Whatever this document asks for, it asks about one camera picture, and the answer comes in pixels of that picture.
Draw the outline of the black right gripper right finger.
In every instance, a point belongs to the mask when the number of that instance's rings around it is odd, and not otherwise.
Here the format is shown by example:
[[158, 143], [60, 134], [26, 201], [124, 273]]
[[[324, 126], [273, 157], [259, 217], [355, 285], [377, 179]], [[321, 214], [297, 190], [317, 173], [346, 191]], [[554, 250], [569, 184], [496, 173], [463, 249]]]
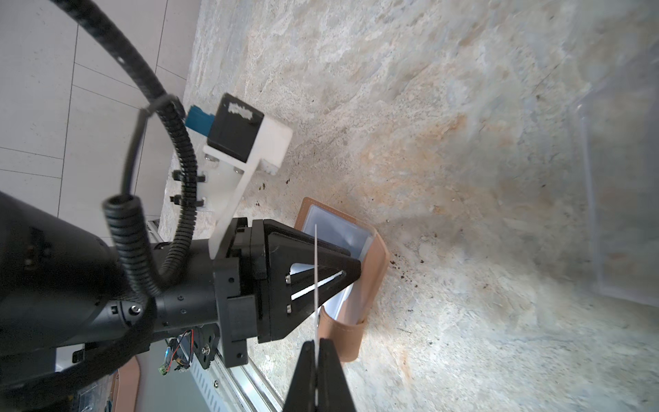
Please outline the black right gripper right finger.
[[333, 341], [319, 340], [317, 357], [317, 411], [355, 412], [343, 366]]

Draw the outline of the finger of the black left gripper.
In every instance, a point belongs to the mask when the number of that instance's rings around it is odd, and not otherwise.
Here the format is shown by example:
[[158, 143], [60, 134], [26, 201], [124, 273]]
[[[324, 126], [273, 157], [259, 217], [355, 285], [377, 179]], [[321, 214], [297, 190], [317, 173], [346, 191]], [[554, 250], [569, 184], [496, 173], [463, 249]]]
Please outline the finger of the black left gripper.
[[360, 279], [360, 260], [344, 248], [270, 219], [264, 234], [271, 288], [346, 288]]
[[[355, 282], [348, 272], [319, 272], [319, 306]], [[282, 340], [314, 314], [313, 272], [271, 278], [262, 289], [257, 341]]]

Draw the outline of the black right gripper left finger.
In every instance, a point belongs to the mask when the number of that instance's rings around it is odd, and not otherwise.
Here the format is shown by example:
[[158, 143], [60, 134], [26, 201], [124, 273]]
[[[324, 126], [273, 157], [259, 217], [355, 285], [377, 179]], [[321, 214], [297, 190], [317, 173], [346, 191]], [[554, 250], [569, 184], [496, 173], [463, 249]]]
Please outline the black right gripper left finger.
[[300, 350], [283, 412], [314, 412], [316, 406], [317, 370], [314, 341], [307, 341]]

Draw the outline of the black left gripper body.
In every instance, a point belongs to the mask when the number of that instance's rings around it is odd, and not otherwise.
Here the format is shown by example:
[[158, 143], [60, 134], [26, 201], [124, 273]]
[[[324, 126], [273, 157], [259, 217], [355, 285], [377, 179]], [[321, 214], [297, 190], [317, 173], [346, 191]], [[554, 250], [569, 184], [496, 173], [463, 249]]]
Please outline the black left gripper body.
[[219, 324], [218, 354], [227, 368], [248, 363], [247, 340], [258, 336], [258, 280], [251, 257], [252, 229], [234, 218], [213, 259]]

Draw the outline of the black VIP card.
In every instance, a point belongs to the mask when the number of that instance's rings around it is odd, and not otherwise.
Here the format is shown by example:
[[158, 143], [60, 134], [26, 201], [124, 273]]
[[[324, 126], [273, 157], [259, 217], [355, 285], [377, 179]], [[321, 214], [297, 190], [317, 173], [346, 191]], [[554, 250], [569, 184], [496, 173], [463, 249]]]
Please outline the black VIP card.
[[314, 224], [314, 267], [313, 267], [313, 298], [314, 298], [314, 364], [319, 364], [319, 238], [317, 237], [317, 224]]

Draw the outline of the tan leather card holder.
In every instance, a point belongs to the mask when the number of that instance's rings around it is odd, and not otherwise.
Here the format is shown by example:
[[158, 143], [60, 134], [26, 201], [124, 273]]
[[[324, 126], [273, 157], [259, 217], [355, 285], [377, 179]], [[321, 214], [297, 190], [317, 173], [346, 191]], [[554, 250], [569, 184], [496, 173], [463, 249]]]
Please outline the tan leather card holder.
[[319, 308], [319, 336], [333, 341], [342, 363], [355, 361], [369, 312], [388, 270], [390, 253], [377, 229], [369, 223], [306, 197], [294, 228], [319, 240], [339, 245], [361, 262], [360, 279]]

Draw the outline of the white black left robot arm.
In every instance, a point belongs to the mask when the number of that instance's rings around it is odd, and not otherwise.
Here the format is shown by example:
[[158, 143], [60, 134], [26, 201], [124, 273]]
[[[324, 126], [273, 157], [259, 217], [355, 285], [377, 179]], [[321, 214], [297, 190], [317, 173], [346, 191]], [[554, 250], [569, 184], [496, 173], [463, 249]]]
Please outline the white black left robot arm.
[[361, 275], [348, 250], [277, 221], [233, 219], [210, 255], [151, 243], [136, 198], [107, 205], [114, 247], [1, 197], [2, 410], [60, 403], [182, 333], [203, 367], [245, 365], [249, 338], [285, 338]]

